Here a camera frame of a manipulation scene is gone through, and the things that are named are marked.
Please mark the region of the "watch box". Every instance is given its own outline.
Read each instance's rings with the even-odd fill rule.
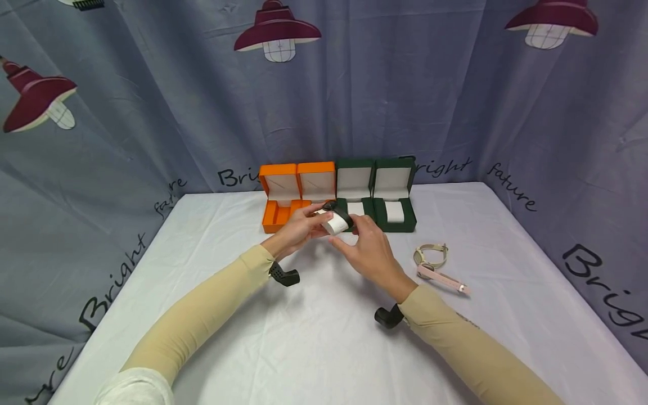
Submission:
[[[335,200],[335,163],[313,162],[297,165],[297,181],[303,206]]]
[[[375,220],[383,232],[414,232],[410,190],[416,173],[412,157],[377,159],[373,189]]]
[[[368,215],[376,220],[371,197],[375,180],[373,159],[340,159],[336,166],[338,207],[347,214]]]
[[[303,206],[297,179],[297,165],[263,165],[259,179],[268,201],[263,214],[265,233],[276,233],[286,224],[292,213]]]

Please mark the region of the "black watch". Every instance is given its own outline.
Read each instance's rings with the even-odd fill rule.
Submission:
[[[353,228],[353,219],[351,219],[351,216],[348,213],[346,213],[343,209],[340,208],[337,200],[327,201],[322,206],[322,209],[324,211],[333,211],[337,215],[340,215],[340,217],[344,220],[344,222],[347,223],[349,229]]]
[[[299,282],[299,273],[297,270],[290,270],[289,272],[284,272],[279,263],[274,262],[270,268],[270,275],[275,281],[279,284],[290,287]]]

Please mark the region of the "gray curtain backdrop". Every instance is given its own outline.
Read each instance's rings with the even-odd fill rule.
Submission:
[[[504,29],[535,0],[285,0],[321,32],[287,63],[234,51],[262,0],[64,3],[0,0],[0,54],[78,86],[73,129],[0,135],[1,404],[47,402],[182,194],[339,157],[484,181],[648,370],[648,3],[570,0],[598,32],[543,50]]]

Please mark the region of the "hand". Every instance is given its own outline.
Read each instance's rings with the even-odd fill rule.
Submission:
[[[349,264],[366,279],[385,290],[397,303],[407,299],[418,286],[394,258],[387,236],[366,216],[352,214],[358,242],[350,246],[336,237],[330,243],[347,258]]]
[[[312,204],[295,210],[286,225],[276,234],[261,243],[277,261],[301,249],[313,238],[321,238],[329,233],[322,224],[333,218],[333,213],[316,214],[324,203]]]

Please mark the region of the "watch face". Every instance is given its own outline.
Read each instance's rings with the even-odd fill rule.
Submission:
[[[419,250],[414,251],[414,262],[416,264],[421,264],[423,262],[423,253]]]
[[[338,206],[337,201],[327,201],[322,207],[322,209],[324,211],[333,211],[337,206]]]

